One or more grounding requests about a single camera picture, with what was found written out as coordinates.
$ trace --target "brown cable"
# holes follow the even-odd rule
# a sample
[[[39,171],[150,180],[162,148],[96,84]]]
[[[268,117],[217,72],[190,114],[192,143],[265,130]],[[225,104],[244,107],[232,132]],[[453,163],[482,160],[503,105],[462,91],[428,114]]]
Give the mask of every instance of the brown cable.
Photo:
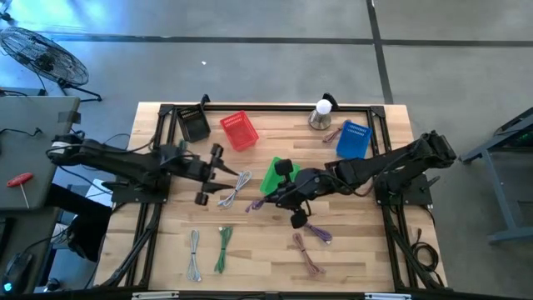
[[[344,121],[342,123],[342,125],[340,127],[338,127],[334,132],[330,132],[326,136],[324,136],[324,138],[322,139],[322,142],[323,143],[331,143],[331,142],[333,142],[333,140],[335,140],[336,136],[342,131],[342,128],[344,127],[344,123],[346,123],[346,121]]]
[[[309,255],[307,255],[307,251],[306,251],[306,248],[303,245],[303,238],[301,237],[301,234],[298,233],[298,232],[294,233],[292,235],[292,239],[294,240],[294,243],[296,244],[298,249],[300,249],[301,255],[303,256],[303,259],[306,261],[306,267],[307,267],[307,271],[309,272],[309,275],[311,275],[311,277],[315,277],[318,274],[326,273],[326,270],[324,270],[322,267],[317,266],[311,260]]]

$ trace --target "electric fan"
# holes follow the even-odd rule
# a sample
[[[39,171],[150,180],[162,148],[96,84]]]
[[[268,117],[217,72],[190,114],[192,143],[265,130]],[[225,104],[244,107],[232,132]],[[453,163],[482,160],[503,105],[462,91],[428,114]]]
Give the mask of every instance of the electric fan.
[[[97,93],[80,88],[89,81],[83,63],[53,41],[24,28],[8,27],[0,32],[0,45],[24,67],[57,83],[65,95],[65,88],[73,88],[96,96],[82,102],[102,101]]]

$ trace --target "red handle tool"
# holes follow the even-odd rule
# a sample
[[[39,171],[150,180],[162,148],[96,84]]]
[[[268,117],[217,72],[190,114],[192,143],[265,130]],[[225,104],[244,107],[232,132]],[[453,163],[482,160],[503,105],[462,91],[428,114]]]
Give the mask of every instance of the red handle tool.
[[[33,178],[33,174],[31,174],[31,173],[20,174],[20,175],[16,176],[15,178],[11,179],[10,181],[8,181],[7,182],[7,187],[8,188],[17,187],[19,185],[22,185],[22,184],[26,183],[28,180],[30,180],[32,178]]]
[[[26,208],[27,209],[30,208],[30,204],[27,202],[26,192],[24,192],[23,184],[26,183],[28,180],[30,180],[32,178],[33,178],[33,174],[28,172],[28,173],[20,174],[20,175],[16,176],[15,178],[13,178],[13,179],[11,179],[10,181],[7,182],[7,187],[8,188],[13,188],[13,187],[20,186],[20,188],[22,189],[22,195],[24,196],[24,201],[26,202]]]

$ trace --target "black basket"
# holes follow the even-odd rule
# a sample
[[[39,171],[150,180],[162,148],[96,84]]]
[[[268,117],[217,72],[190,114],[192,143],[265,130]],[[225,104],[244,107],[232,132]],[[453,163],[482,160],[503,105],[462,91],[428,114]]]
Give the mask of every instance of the black basket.
[[[183,139],[190,143],[207,138],[211,133],[201,104],[178,110],[177,121],[180,123]]]

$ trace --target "green block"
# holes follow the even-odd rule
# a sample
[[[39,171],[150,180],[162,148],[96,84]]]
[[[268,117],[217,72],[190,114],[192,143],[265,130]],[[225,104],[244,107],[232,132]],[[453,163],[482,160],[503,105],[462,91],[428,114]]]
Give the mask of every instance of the green block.
[[[277,184],[282,182],[284,179],[283,176],[279,176],[276,174],[276,169],[274,168],[274,165],[280,160],[281,158],[279,157],[274,157],[274,159],[272,159],[270,167],[268,168],[268,171],[266,172],[265,178],[263,179],[263,182],[261,182],[261,186],[259,187],[259,190],[266,195],[274,192],[277,189]],[[300,165],[293,163],[292,172],[290,174],[292,181],[294,181],[294,178],[296,177],[299,171],[300,171]]]

